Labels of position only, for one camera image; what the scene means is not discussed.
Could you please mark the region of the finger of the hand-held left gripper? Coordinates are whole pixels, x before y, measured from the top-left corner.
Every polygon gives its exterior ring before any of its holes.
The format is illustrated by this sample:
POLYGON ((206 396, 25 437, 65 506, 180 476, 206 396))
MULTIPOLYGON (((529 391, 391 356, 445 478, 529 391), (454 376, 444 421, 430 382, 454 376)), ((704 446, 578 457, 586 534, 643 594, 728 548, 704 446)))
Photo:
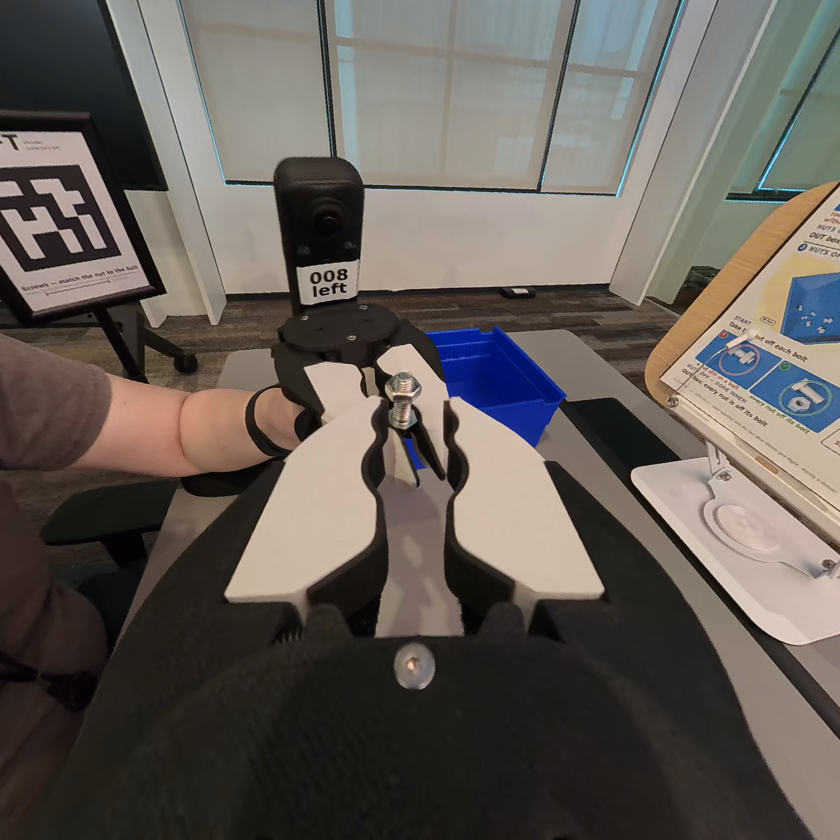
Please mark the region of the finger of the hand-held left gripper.
MULTIPOLYGON (((323 406, 322 424, 328 424, 369 396, 382 396, 375 383, 373 368, 352 364, 320 362, 305 368, 305 373, 323 406)), ((396 484, 415 489, 420 486, 417 470, 407 452, 404 438, 388 427, 383 446, 385 475, 396 484)))
POLYGON ((411 344, 392 346, 380 356, 376 370, 384 375, 386 382, 393 375, 405 371, 419 383, 421 392, 413 399, 416 423, 406 435, 412 442, 416 463, 430 468, 439 479, 446 479, 448 448, 445 443, 444 409, 449 394, 444 376, 437 373, 411 344))

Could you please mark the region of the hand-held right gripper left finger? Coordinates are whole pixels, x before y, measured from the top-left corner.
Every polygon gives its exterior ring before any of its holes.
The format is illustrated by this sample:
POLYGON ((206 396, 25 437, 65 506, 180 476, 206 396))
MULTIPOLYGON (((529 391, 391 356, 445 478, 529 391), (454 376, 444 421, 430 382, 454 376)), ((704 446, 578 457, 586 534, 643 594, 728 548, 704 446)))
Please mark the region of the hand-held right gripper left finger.
POLYGON ((231 603, 362 608, 388 572, 387 404, 364 398, 287 458, 224 593, 231 603))

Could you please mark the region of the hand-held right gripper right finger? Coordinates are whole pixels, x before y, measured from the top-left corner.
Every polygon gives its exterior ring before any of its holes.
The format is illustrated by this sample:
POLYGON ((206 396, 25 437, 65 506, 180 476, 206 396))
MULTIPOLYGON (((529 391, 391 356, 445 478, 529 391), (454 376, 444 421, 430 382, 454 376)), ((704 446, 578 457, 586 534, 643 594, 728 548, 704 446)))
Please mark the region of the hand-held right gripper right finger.
POLYGON ((604 584, 553 483, 551 463, 460 397, 444 405, 444 572, 464 608, 596 601, 604 584))

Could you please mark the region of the thick short steel bolt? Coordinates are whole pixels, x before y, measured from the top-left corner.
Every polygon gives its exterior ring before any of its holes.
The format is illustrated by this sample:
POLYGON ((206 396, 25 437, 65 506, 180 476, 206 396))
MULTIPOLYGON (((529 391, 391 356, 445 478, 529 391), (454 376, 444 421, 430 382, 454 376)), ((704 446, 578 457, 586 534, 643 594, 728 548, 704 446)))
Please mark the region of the thick short steel bolt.
POLYGON ((390 402, 387 399, 391 404, 388 417, 389 424, 392 428, 399 432, 405 432, 417 422, 417 417, 414 411, 414 403, 417 399, 414 402, 390 402))

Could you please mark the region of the blue plastic bin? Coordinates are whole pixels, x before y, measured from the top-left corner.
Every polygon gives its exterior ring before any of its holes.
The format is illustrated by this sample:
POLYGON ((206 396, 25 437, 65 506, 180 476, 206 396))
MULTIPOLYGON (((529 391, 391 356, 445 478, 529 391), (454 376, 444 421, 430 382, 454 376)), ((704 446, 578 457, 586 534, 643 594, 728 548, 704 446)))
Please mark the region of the blue plastic bin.
POLYGON ((565 393, 499 327, 427 334, 450 397, 496 419, 536 447, 565 393))

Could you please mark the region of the person's left forearm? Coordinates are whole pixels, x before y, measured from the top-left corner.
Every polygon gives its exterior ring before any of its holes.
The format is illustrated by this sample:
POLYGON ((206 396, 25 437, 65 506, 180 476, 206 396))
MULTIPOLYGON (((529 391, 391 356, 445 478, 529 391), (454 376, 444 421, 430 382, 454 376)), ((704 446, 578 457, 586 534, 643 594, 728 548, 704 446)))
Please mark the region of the person's left forearm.
POLYGON ((187 393, 112 375, 108 382, 106 420, 78 468, 184 477, 245 469, 269 458, 246 427, 252 392, 187 393))

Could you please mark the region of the person's left hand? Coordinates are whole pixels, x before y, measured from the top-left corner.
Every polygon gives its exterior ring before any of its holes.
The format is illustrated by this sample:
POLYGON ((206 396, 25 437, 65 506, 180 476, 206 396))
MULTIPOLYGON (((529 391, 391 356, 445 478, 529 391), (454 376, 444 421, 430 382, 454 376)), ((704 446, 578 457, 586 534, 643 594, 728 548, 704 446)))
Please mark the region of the person's left hand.
POLYGON ((246 430, 263 455, 278 457, 299 446, 296 423, 303 411, 279 387, 269 387, 249 399, 245 410, 246 430))

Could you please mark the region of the white board stand base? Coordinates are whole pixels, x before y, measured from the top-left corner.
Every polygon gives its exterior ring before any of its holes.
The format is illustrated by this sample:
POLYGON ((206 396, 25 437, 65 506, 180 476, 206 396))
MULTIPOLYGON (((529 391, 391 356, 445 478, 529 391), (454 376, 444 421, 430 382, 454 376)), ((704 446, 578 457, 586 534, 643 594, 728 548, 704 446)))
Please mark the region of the white board stand base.
POLYGON ((793 646, 839 635, 838 552, 729 463, 641 466, 631 481, 759 629, 793 646))

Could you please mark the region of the large glass window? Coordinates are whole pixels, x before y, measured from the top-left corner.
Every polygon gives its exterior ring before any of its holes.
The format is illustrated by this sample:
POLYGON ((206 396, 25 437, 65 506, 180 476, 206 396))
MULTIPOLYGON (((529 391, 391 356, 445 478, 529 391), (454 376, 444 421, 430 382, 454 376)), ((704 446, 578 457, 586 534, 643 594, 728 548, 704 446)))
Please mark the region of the large glass window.
POLYGON ((785 82, 729 188, 736 202, 781 203, 839 175, 838 37, 803 86, 785 82))
POLYGON ((683 2, 184 1, 222 177, 617 195, 683 2))

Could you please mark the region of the black wheeled sign stand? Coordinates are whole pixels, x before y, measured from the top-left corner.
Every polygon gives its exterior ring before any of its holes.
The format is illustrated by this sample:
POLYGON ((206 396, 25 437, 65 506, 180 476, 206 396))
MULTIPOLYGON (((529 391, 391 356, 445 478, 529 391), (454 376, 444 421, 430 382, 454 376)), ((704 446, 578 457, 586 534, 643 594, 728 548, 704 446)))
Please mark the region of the black wheeled sign stand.
POLYGON ((91 310, 91 315, 117 355, 124 378, 144 384, 149 382, 145 372, 146 349, 170 358, 177 373, 192 375, 197 372, 195 354, 186 352, 149 328, 139 305, 99 306, 91 310))

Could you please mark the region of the black framed marker sign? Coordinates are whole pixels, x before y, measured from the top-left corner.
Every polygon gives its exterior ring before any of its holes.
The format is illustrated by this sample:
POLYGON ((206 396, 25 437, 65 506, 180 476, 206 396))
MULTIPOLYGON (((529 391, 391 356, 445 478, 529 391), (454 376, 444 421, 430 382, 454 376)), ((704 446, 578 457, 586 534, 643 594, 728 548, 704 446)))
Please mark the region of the black framed marker sign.
POLYGON ((89 113, 1 111, 1 292, 25 326, 166 293, 89 113))

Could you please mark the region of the wooden instruction board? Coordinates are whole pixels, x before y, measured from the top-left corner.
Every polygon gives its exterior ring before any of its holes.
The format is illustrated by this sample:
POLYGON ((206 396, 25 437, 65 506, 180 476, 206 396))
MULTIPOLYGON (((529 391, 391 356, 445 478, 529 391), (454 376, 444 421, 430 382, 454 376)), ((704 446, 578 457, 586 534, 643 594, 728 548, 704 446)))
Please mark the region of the wooden instruction board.
POLYGON ((838 534, 838 183, 776 209, 647 362, 650 395, 838 534))

